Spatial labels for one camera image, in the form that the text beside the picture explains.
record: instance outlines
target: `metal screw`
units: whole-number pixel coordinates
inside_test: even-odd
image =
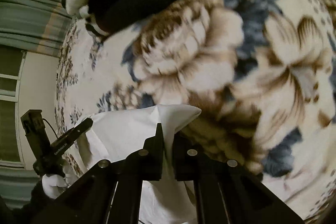
[[[108,160],[101,160],[100,162],[98,162],[98,166],[100,168],[105,168],[107,166],[109,166],[110,162]]]
[[[197,150],[195,150],[195,149],[189,149],[189,150],[187,151],[187,154],[188,154],[189,156],[196,156],[196,155],[197,155]]]
[[[228,160],[226,163],[230,167],[236,167],[238,165],[238,162],[236,162],[235,160]]]
[[[140,156],[147,156],[149,152],[146,149],[141,149],[138,153]]]

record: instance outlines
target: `wall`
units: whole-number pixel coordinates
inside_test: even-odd
[[[41,109],[42,116],[56,129],[54,116],[54,97],[56,92],[56,70],[58,58],[28,52],[23,66],[18,97],[19,117],[29,109]],[[56,138],[46,124],[49,140]],[[25,137],[25,131],[19,121],[19,136],[22,155],[27,170],[32,170],[35,157]]]

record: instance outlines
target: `white window frame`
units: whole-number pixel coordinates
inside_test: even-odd
[[[19,93],[20,93],[21,75],[22,75],[23,66],[24,66],[25,60],[26,60],[26,54],[27,54],[27,52],[24,51],[23,55],[22,55],[22,60],[21,60],[21,65],[20,65],[18,76],[4,75],[4,74],[0,73],[0,78],[7,78],[7,79],[16,80],[15,96],[0,95],[0,100],[15,102],[15,132],[16,132],[17,149],[18,149],[19,157],[20,157],[20,162],[0,160],[0,167],[4,167],[4,168],[15,168],[15,169],[18,169],[18,168],[19,169],[24,169],[25,168],[25,162],[23,160],[22,149],[21,149],[21,141],[20,141],[20,133],[19,133],[19,121],[20,121],[20,119],[19,119],[19,111],[18,111],[18,99],[19,99]]]

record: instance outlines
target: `hand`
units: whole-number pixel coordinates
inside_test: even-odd
[[[63,160],[62,166],[65,174],[64,178],[55,174],[46,174],[42,177],[43,191],[49,198],[58,198],[77,180],[77,176],[67,161]]]

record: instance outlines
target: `bed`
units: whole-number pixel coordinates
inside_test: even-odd
[[[336,0],[178,0],[101,39],[73,19],[56,80],[58,134],[81,115],[190,104],[183,130],[316,223],[336,189]],[[84,168],[66,153],[76,174]]]

